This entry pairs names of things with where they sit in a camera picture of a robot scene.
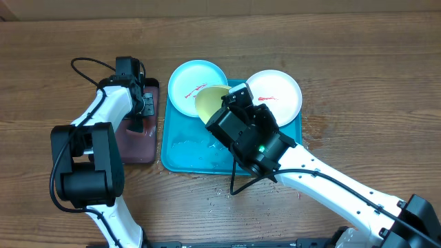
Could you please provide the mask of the yellow green plate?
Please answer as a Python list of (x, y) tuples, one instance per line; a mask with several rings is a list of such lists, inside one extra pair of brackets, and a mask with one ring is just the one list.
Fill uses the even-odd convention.
[(207, 124), (209, 119), (221, 108), (222, 96), (229, 94), (231, 89), (228, 85), (213, 85), (202, 89), (195, 99), (195, 107), (199, 119)]

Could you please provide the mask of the light blue plate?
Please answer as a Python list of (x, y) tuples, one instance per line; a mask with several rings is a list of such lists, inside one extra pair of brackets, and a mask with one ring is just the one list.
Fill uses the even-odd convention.
[(213, 85), (227, 85), (225, 73), (210, 61), (191, 60), (173, 71), (168, 83), (168, 96), (181, 114), (197, 117), (196, 95)]

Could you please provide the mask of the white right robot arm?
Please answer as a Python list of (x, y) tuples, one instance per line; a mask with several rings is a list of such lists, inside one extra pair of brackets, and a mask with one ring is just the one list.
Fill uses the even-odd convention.
[(376, 191), (317, 159), (283, 134), (265, 105), (254, 105), (246, 83), (215, 85), (196, 95), (206, 129), (254, 182), (268, 178), (317, 200), (353, 226), (333, 247), (439, 247), (440, 222), (425, 199), (408, 201)]

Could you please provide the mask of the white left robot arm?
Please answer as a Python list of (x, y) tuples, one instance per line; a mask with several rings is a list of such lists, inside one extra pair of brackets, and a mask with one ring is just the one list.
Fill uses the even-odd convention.
[(49, 194), (61, 211), (87, 214), (108, 247), (151, 247), (122, 197), (125, 174), (115, 134), (123, 120), (132, 121), (130, 131), (143, 131), (144, 119), (155, 113), (145, 87), (158, 81), (132, 56), (116, 58), (112, 70), (95, 83), (96, 98), (80, 117), (52, 129)]

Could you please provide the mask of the dark red water tray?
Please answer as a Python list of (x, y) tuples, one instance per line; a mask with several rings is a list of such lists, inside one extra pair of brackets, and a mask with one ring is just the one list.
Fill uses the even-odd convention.
[(127, 130), (133, 118), (125, 118), (116, 131), (116, 141), (122, 162), (152, 163), (156, 156), (159, 82), (154, 78), (146, 78), (143, 93), (151, 92), (154, 99), (154, 115), (145, 117), (149, 128), (146, 135)]

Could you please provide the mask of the teal plastic tray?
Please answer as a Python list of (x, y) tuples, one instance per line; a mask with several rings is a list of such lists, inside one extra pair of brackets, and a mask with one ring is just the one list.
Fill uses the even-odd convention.
[[(301, 113), (280, 131), (302, 142)], [(167, 98), (161, 150), (163, 165), (170, 171), (230, 174), (233, 157), (206, 129), (199, 117), (181, 114)]]

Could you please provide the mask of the pink white plate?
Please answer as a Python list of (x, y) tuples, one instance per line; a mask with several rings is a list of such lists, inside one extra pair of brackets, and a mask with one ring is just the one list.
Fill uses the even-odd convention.
[(246, 80), (253, 104), (265, 104), (279, 127), (292, 122), (302, 107), (302, 92), (297, 82), (279, 70), (263, 70)]

